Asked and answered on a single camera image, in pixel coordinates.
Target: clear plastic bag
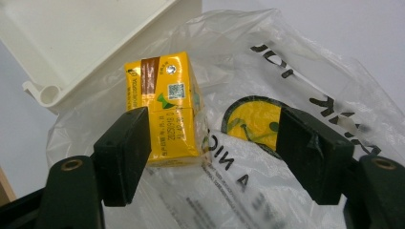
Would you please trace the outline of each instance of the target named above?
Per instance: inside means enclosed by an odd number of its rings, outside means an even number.
[[[128,62],[181,51],[202,89],[212,163],[145,169],[132,204],[104,208],[108,228],[345,228],[344,198],[317,205],[285,162],[224,134],[225,117],[241,99],[306,111],[353,142],[356,158],[379,154],[404,164],[404,116],[391,99],[358,62],[309,41],[278,10],[205,13]],[[89,156],[125,111],[123,68],[91,77],[55,111],[49,164]]]

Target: wooden edge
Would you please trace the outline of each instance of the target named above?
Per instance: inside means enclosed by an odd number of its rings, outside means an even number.
[[[12,190],[6,174],[0,167],[0,207],[16,200],[15,193]]]

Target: yellow circle logo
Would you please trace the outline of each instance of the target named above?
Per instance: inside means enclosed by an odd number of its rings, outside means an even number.
[[[241,98],[226,110],[221,131],[254,142],[267,153],[280,158],[275,149],[281,108],[286,106],[264,96]]]

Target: bolt hole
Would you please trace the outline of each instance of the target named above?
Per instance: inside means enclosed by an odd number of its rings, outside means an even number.
[[[80,159],[71,159],[63,163],[61,169],[62,171],[72,171],[80,167],[82,164],[83,161]]]
[[[380,167],[381,169],[386,170],[394,170],[396,166],[391,163],[391,161],[382,159],[382,158],[374,158],[373,162],[376,166]]]

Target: yellow box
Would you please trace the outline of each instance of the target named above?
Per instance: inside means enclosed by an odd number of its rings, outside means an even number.
[[[127,110],[147,106],[149,166],[201,163],[207,156],[203,97],[186,52],[125,64]]]

